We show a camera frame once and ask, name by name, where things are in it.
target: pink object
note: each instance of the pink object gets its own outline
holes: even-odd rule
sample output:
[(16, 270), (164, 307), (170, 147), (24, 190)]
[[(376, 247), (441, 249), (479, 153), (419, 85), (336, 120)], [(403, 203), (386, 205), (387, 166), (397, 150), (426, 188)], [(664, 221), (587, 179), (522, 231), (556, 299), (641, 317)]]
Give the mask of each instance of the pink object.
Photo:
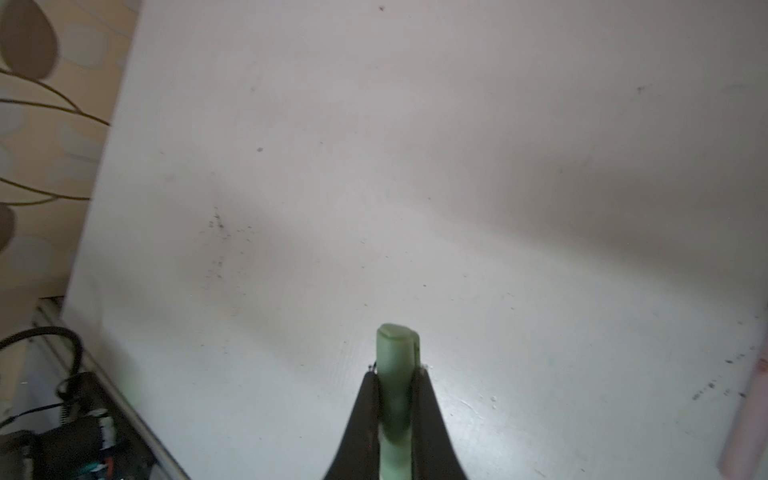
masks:
[(768, 442), (768, 339), (720, 459), (727, 480), (752, 480)]

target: patterned wallpaper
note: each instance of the patterned wallpaper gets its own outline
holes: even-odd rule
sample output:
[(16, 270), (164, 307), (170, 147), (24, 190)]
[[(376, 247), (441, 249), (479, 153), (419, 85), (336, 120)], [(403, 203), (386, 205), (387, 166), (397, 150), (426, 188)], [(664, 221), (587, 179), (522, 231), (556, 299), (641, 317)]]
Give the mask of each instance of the patterned wallpaper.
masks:
[(69, 275), (140, 7), (0, 0), (0, 290)]

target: floral wallpaper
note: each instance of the floral wallpaper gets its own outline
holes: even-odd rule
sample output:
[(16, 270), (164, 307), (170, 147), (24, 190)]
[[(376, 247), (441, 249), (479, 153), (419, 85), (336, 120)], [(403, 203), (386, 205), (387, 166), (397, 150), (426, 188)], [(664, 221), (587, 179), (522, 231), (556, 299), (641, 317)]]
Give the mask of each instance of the floral wallpaper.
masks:
[(0, 0), (0, 291), (69, 275), (140, 7)]

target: table surface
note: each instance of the table surface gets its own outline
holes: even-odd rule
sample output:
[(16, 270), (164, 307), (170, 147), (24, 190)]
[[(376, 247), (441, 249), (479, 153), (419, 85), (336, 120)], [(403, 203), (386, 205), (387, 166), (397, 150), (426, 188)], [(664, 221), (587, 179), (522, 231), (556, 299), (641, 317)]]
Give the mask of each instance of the table surface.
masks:
[(321, 478), (385, 322), (473, 480), (717, 478), (768, 4), (380, 1), (144, 6), (65, 322), (191, 478)]

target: brown spot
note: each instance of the brown spot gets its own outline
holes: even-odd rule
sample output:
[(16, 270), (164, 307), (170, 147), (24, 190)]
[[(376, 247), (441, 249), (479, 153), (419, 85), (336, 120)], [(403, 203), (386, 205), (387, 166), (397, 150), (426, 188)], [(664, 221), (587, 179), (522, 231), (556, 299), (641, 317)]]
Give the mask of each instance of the brown spot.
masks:
[(0, 252), (7, 246), (16, 231), (16, 214), (8, 205), (0, 205)]
[(14, 73), (42, 79), (58, 60), (51, 22), (33, 0), (11, 0), (0, 18), (0, 55)]

